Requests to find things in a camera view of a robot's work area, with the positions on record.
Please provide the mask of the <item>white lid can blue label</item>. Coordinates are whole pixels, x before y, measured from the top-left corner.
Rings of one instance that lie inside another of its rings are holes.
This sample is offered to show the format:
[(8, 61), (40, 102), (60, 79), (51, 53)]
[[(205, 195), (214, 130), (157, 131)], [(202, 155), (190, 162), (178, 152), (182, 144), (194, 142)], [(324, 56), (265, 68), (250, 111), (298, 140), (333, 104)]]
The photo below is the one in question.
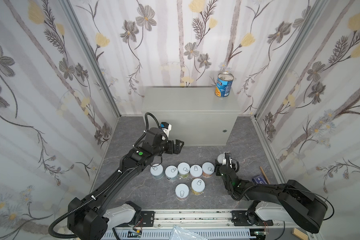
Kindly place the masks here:
[(166, 179), (175, 182), (178, 179), (178, 168), (176, 166), (168, 166), (165, 170)]

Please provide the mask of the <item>white lid can far left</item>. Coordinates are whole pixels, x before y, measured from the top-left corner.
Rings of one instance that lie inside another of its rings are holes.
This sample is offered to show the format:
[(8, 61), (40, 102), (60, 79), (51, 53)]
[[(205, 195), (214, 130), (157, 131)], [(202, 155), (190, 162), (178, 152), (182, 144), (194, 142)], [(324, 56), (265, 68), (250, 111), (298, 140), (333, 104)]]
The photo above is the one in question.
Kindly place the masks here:
[(162, 165), (154, 165), (151, 167), (150, 173), (155, 180), (160, 180), (164, 176), (164, 168)]

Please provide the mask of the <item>plastic lid can yellow label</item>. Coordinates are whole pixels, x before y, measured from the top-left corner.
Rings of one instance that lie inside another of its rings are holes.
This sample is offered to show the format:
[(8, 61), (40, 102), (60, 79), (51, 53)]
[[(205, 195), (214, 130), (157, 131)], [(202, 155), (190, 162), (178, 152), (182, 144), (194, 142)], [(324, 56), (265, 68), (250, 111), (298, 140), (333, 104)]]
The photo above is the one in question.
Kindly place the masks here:
[(217, 158), (217, 161), (220, 165), (225, 165), (227, 162), (225, 154), (220, 154)]

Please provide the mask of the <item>grey metal cabinet box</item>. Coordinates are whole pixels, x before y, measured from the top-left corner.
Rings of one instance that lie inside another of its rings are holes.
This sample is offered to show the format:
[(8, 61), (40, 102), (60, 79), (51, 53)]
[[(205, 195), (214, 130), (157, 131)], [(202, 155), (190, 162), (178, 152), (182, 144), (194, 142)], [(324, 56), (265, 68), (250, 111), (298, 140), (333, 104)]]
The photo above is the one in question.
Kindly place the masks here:
[(240, 111), (234, 95), (219, 98), (213, 87), (147, 88), (141, 110), (171, 124), (169, 139), (186, 147), (225, 146)]

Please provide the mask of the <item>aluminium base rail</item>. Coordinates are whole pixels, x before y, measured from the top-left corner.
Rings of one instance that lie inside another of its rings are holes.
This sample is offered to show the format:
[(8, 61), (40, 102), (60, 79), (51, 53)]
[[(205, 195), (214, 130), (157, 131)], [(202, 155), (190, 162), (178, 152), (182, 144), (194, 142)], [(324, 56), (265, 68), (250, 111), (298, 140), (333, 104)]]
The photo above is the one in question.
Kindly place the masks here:
[(172, 229), (179, 226), (186, 230), (204, 229), (249, 229), (255, 240), (299, 240), (292, 234), (297, 228), (307, 234), (309, 240), (316, 236), (310, 234), (294, 223), (283, 221), (266, 221), (250, 225), (245, 221), (246, 210), (180, 210), (180, 211), (135, 211), (131, 206), (124, 205), (106, 212), (110, 218), (108, 229), (133, 230), (142, 234), (143, 230)]

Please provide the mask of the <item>clear plastic bag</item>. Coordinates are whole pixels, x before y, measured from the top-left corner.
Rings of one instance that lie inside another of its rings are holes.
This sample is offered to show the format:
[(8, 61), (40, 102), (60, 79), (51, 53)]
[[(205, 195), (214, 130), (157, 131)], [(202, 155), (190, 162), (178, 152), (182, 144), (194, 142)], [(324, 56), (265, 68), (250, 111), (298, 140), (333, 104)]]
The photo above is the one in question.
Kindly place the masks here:
[(189, 230), (181, 228), (179, 226), (174, 226), (169, 240), (208, 240), (196, 233), (193, 233)]

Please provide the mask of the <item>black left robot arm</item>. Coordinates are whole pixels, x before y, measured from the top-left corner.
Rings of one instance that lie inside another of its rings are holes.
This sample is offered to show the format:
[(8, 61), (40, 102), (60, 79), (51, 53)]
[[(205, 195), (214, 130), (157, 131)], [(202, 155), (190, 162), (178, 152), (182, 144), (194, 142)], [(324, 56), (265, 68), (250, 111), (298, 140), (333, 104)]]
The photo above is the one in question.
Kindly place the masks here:
[(68, 205), (67, 213), (51, 223), (48, 232), (52, 237), (100, 240), (110, 222), (110, 218), (105, 216), (110, 200), (146, 167), (153, 166), (155, 157), (181, 152), (184, 142), (169, 140), (171, 124), (155, 120), (157, 126), (150, 128), (148, 117), (152, 116), (145, 113), (146, 129), (133, 148), (121, 158), (118, 169), (83, 199), (74, 198)]

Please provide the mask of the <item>white lid can front right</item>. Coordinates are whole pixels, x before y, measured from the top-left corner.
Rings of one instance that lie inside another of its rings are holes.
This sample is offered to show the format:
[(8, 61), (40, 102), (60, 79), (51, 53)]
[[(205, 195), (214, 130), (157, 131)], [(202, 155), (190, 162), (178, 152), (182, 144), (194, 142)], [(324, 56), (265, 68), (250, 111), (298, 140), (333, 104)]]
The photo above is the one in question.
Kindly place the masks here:
[(202, 179), (193, 179), (191, 191), (194, 195), (201, 195), (205, 190), (206, 184)]

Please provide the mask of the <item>white lid can orange label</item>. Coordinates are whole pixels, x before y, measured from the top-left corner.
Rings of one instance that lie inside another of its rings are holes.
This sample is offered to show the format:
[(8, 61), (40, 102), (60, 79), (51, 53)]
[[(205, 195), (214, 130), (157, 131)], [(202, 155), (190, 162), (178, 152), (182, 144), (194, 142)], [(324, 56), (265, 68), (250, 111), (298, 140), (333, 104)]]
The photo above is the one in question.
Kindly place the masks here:
[(210, 162), (205, 162), (202, 165), (202, 170), (203, 170), (203, 174), (202, 174), (203, 177), (210, 178), (215, 172), (215, 166)]

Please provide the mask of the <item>wooden stick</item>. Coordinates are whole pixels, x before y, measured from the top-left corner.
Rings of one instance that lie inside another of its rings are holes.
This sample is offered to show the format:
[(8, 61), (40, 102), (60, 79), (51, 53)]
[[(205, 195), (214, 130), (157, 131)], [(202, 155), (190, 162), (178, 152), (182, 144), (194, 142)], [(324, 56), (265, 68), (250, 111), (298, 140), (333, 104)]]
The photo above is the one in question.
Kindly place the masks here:
[(263, 177), (264, 177), (264, 179), (265, 179), (266, 183), (267, 183), (267, 184), (270, 184), (270, 181), (269, 181), (269, 179), (268, 179), (268, 177), (267, 177), (267, 175), (266, 175), (266, 173), (265, 173), (264, 169), (263, 169), (261, 166), (259, 167), (259, 169), (260, 169), (260, 171), (262, 172), (262, 175), (263, 175)]

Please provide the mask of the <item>white lid can green label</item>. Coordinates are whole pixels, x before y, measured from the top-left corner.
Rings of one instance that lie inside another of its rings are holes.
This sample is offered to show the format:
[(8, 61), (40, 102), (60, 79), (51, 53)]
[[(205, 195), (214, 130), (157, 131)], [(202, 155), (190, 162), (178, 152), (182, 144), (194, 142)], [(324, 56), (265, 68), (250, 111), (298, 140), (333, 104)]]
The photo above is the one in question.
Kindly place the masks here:
[(181, 179), (186, 179), (190, 175), (190, 165), (188, 163), (180, 163), (177, 169)]

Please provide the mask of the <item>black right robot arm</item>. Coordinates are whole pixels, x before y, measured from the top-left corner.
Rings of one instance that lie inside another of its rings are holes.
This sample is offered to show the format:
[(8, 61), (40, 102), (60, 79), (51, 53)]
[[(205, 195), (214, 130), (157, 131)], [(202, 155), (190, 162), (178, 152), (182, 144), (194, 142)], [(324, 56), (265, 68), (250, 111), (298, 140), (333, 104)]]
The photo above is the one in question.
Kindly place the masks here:
[(231, 153), (220, 154), (215, 161), (216, 175), (235, 201), (250, 201), (245, 221), (257, 225), (266, 221), (283, 221), (297, 224), (303, 230), (317, 234), (334, 206), (324, 197), (315, 194), (295, 180), (285, 184), (262, 184), (240, 179), (240, 164)]

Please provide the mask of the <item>large blue labelled can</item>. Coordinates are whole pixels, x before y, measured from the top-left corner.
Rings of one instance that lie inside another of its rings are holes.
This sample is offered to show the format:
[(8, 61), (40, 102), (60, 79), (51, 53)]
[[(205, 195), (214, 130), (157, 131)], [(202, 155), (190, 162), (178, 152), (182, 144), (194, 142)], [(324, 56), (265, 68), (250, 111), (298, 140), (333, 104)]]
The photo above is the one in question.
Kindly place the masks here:
[(219, 73), (216, 83), (215, 95), (219, 98), (228, 97), (231, 91), (233, 81), (234, 76), (231, 73)]

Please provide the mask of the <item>blue card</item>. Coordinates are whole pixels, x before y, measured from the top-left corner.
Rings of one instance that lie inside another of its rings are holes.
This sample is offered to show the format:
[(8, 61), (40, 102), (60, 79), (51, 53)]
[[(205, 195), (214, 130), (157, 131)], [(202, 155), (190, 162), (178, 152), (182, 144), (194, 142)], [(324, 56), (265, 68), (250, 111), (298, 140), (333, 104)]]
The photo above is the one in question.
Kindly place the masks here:
[(262, 184), (262, 185), (268, 184), (267, 180), (262, 175), (253, 177), (252, 181), (256, 184)]

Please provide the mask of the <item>white lid can beige label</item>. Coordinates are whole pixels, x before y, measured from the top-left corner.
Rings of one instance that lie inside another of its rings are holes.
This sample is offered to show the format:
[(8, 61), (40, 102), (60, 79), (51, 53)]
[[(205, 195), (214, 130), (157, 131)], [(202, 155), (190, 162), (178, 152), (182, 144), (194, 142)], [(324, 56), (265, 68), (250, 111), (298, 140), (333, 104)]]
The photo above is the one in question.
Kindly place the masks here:
[(199, 165), (192, 165), (190, 167), (190, 177), (191, 179), (200, 178), (203, 174), (203, 169)]

